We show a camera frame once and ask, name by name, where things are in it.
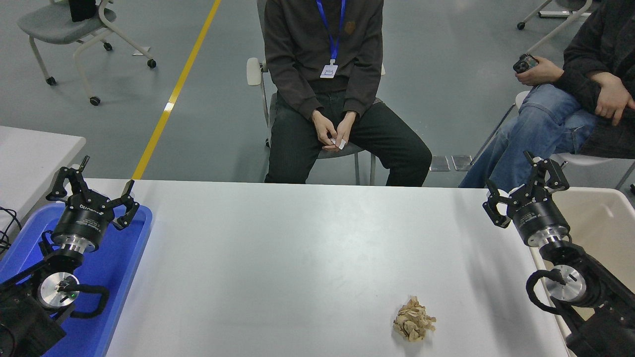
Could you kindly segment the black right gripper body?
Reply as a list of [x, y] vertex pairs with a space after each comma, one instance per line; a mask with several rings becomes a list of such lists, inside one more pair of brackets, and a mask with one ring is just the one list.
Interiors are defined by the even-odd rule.
[[508, 217], [522, 241], [563, 240], [570, 235], [570, 225], [547, 194], [532, 197], [520, 191], [511, 191]]

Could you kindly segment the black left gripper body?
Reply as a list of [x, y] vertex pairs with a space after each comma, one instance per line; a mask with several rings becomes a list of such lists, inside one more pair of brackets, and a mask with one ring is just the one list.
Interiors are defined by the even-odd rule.
[[101, 244], [109, 223], [114, 218], [113, 208], [104, 208], [109, 198], [99, 193], [73, 194], [59, 219], [52, 240], [62, 244], [64, 237], [80, 237], [91, 244]]

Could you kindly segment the person's right hand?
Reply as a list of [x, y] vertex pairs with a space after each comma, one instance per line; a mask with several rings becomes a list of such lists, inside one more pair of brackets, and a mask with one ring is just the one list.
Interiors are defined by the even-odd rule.
[[632, 95], [622, 80], [609, 72], [594, 71], [587, 77], [600, 86], [595, 115], [609, 119], [613, 126], [617, 126], [621, 122], [625, 108], [635, 108]]
[[337, 133], [333, 123], [318, 110], [313, 110], [311, 120], [315, 125], [317, 139], [323, 144], [325, 151], [337, 151], [338, 146], [333, 143], [332, 138], [337, 139]]

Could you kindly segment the person's left hand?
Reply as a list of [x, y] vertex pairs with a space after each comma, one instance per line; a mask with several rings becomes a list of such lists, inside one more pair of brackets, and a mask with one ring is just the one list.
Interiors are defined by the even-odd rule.
[[564, 70], [547, 58], [535, 55], [538, 64], [529, 70], [515, 74], [517, 80], [526, 86], [538, 86], [540, 84], [554, 83], [562, 77]]
[[345, 113], [345, 116], [343, 117], [341, 123], [338, 125], [337, 129], [335, 129], [337, 133], [337, 139], [333, 137], [332, 141], [338, 146], [337, 151], [342, 151], [349, 143], [352, 125], [354, 124], [357, 117], [358, 113], [354, 111], [348, 111], [347, 113]]

